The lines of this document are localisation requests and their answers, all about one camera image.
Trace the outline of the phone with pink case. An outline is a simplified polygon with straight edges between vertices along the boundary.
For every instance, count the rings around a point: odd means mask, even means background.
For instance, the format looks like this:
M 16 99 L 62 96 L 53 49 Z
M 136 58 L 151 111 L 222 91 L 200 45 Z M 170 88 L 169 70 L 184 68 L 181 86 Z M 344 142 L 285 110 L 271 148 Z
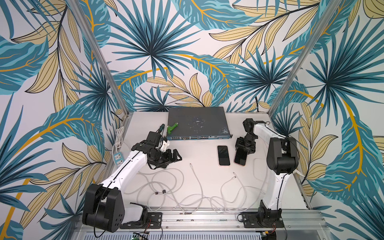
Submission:
M 243 157 L 236 157 L 236 155 L 235 155 L 234 163 L 236 163 L 238 165 L 241 165 L 241 166 L 245 166 L 246 165 L 246 161 L 247 161 L 247 156 L 248 156 L 248 152 L 247 151 L 244 151 L 244 156 Z

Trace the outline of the phone with white case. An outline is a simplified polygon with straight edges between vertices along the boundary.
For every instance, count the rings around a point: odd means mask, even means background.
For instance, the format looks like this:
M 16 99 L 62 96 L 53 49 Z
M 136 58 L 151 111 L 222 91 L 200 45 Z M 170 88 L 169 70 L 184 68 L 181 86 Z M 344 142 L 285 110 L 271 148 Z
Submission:
M 231 164 L 229 150 L 227 146 L 217 146 L 218 159 L 220 166 L 229 166 Z

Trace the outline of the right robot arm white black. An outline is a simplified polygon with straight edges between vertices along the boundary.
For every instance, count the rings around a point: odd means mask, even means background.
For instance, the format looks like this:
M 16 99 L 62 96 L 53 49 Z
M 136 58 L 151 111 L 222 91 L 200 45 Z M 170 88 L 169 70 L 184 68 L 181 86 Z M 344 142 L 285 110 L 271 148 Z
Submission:
M 282 199 L 287 181 L 299 165 L 297 143 L 294 138 L 278 134 L 264 121 L 245 119 L 247 134 L 235 144 L 234 162 L 246 164 L 247 156 L 256 152 L 256 139 L 267 144 L 266 163 L 269 168 L 267 192 L 256 212 L 242 212 L 241 222 L 245 228 L 283 228 Z

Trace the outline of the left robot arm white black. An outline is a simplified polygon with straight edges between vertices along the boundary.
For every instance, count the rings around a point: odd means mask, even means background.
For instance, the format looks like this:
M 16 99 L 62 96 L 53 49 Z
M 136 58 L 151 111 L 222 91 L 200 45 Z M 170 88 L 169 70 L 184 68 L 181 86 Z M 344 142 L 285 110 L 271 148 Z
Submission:
M 179 152 L 168 146 L 168 140 L 160 131 L 149 132 L 145 140 L 136 143 L 114 173 L 100 184 L 87 188 L 82 223 L 110 233 L 123 224 L 145 224 L 147 207 L 136 203 L 125 205 L 123 192 L 144 166 L 166 169 L 169 164 L 182 160 Z

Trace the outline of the green plastic hammer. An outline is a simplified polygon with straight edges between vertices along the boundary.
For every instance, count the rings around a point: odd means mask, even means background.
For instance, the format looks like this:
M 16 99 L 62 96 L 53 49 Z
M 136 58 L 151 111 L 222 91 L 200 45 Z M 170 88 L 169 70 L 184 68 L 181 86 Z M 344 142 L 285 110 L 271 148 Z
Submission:
M 174 123 L 173 125 L 171 126 L 167 126 L 167 134 L 168 135 L 171 135 L 173 130 L 178 127 L 179 123 Z

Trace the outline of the light blue power strip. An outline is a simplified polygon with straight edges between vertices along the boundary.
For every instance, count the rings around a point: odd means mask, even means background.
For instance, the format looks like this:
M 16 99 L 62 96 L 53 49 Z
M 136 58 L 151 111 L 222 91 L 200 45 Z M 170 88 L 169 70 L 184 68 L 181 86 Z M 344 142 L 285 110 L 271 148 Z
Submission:
M 114 162 L 115 162 L 117 168 L 120 165 L 122 165 L 124 163 L 124 161 L 125 161 L 125 158 L 123 156 L 123 153 L 117 152 L 117 153 L 114 154 Z

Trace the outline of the grey network switch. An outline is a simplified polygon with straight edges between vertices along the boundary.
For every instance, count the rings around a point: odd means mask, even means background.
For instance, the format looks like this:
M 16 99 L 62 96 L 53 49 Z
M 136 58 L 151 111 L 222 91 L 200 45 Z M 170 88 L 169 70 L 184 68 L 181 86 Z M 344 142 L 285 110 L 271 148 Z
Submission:
M 181 107 L 169 110 L 168 140 L 216 140 L 232 137 L 223 107 Z

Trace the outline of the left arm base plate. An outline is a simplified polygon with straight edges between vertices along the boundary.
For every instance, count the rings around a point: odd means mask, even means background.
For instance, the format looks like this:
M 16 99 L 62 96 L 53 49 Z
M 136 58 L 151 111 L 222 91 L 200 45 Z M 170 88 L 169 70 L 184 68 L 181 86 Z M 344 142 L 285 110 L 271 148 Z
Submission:
M 163 213 L 152 212 L 144 214 L 139 221 L 123 223 L 120 229 L 139 230 L 139 229 L 155 229 L 162 228 Z

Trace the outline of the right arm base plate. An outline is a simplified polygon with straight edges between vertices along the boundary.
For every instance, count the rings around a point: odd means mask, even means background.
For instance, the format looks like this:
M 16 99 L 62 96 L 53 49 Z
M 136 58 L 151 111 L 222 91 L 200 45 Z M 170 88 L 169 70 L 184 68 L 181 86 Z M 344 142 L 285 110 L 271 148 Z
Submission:
M 267 210 L 257 212 L 242 212 L 240 213 L 241 222 L 246 229 L 279 229 L 284 228 L 282 211 Z

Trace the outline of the aluminium front rail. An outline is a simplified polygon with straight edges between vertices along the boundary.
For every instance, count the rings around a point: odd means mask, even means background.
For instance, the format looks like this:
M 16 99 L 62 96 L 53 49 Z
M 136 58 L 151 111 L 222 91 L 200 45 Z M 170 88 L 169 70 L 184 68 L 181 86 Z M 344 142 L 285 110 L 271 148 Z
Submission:
M 192 214 L 163 211 L 161 227 L 119 229 L 115 233 L 94 231 L 78 223 L 73 240 L 331 240 L 325 218 L 317 210 L 283 210 L 281 228 L 245 228 L 237 214 L 218 214 L 207 209 Z

